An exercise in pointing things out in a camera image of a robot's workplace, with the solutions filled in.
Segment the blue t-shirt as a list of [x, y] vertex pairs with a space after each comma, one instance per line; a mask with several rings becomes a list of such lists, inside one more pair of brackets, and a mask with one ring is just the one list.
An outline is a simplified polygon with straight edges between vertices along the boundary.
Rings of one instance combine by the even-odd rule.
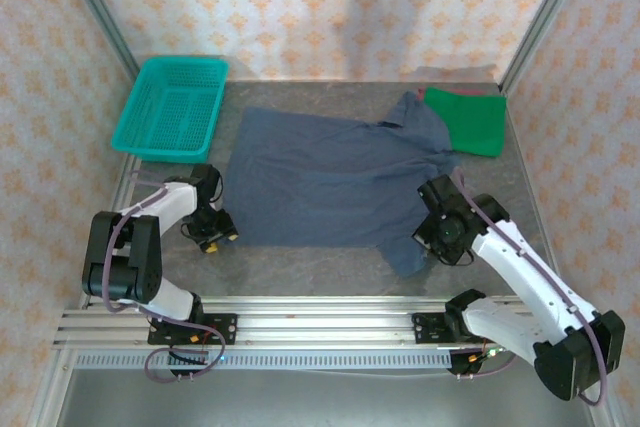
[[245, 110], [224, 178], [240, 243], [376, 248], [408, 277], [431, 266], [412, 234], [425, 182], [458, 159], [441, 118], [406, 92], [378, 122]]

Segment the green folded t-shirt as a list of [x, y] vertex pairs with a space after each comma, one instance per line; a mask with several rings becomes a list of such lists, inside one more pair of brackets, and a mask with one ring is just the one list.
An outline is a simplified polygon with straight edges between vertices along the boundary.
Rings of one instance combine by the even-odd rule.
[[428, 88], [424, 102], [446, 125], [452, 149], [483, 157], [499, 157], [504, 149], [507, 101]]

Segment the teal plastic mesh basket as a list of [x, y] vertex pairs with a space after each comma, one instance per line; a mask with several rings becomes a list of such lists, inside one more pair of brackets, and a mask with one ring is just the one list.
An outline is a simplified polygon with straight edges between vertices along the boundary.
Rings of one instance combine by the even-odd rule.
[[120, 116], [112, 148], [145, 161], [205, 162], [228, 72], [226, 61], [212, 57], [148, 59]]

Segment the red folded t-shirt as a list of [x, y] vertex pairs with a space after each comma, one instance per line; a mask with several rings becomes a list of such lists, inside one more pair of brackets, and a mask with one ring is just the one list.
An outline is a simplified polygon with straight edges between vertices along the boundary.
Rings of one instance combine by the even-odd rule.
[[436, 87], [425, 87], [417, 90], [417, 96], [420, 100], [427, 100], [428, 98], [486, 97], [487, 94], [479, 89], [440, 89]]

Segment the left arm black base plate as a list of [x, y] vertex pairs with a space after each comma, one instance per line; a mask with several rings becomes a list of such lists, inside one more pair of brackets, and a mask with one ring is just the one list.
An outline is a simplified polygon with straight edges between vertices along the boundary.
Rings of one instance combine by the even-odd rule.
[[[204, 313], [195, 324], [204, 325], [222, 335], [227, 345], [236, 342], [238, 316], [232, 313]], [[147, 337], [149, 345], [157, 346], [205, 346], [220, 345], [220, 339], [208, 330], [187, 328], [174, 323], [152, 319]]]

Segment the aluminium table side rail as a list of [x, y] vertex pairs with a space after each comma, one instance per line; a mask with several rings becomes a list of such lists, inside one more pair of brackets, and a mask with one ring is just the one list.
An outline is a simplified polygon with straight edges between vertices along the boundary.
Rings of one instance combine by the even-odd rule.
[[[514, 138], [520, 163], [524, 171], [526, 186], [533, 205], [536, 224], [540, 231], [539, 237], [544, 245], [546, 260], [551, 269], [565, 282], [569, 283], [569, 281], [565, 279], [565, 272], [563, 271], [562, 266], [557, 262], [557, 256], [552, 246], [552, 239], [548, 231], [546, 218], [537, 197], [538, 192], [534, 185], [533, 170], [528, 166], [525, 159], [525, 150], [521, 144], [520, 134], [515, 122], [516, 118], [512, 113], [510, 103], [507, 103], [506, 117], [508, 119], [507, 123], [509, 124], [509, 129], [512, 132], [512, 137]], [[589, 407], [586, 405], [583, 405], [583, 407], [593, 424], [593, 427], [633, 427], [628, 422], [626, 409], [620, 404], [619, 397], [612, 389], [609, 390], [606, 400], [600, 407]]]
[[[126, 154], [119, 170], [119, 177], [111, 201], [111, 209], [117, 210], [131, 201], [134, 187], [129, 173], [141, 165], [141, 160]], [[65, 396], [69, 389], [76, 364], [78, 350], [73, 347], [54, 348], [44, 371], [27, 427], [56, 427]]]

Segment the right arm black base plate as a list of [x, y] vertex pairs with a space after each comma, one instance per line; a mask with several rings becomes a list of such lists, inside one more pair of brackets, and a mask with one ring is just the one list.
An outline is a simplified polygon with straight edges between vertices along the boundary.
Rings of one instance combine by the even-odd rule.
[[459, 323], [444, 312], [416, 312], [411, 315], [411, 322], [417, 344], [458, 343], [469, 338]]

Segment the aluminium mounting rail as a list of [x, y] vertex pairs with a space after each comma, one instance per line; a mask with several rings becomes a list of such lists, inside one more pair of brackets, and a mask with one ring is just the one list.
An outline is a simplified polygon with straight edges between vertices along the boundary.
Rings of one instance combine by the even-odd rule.
[[[236, 348], [382, 349], [415, 342], [411, 315], [444, 312], [445, 300], [427, 297], [206, 298], [205, 313], [238, 316]], [[97, 299], [63, 313], [53, 345], [58, 349], [151, 348], [150, 321], [135, 309], [108, 312]], [[202, 326], [224, 338], [216, 330]]]

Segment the aluminium frame post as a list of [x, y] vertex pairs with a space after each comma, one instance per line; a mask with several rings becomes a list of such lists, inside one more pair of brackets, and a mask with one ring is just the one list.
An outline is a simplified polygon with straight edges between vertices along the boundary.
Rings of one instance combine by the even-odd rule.
[[536, 49], [560, 12], [565, 0], [542, 0], [511, 59], [500, 83], [500, 92], [508, 96], [515, 88], [525, 67], [532, 61]]
[[133, 56], [121, 29], [111, 14], [105, 0], [84, 0], [94, 19], [104, 33], [128, 77], [135, 80], [139, 74], [139, 64]]

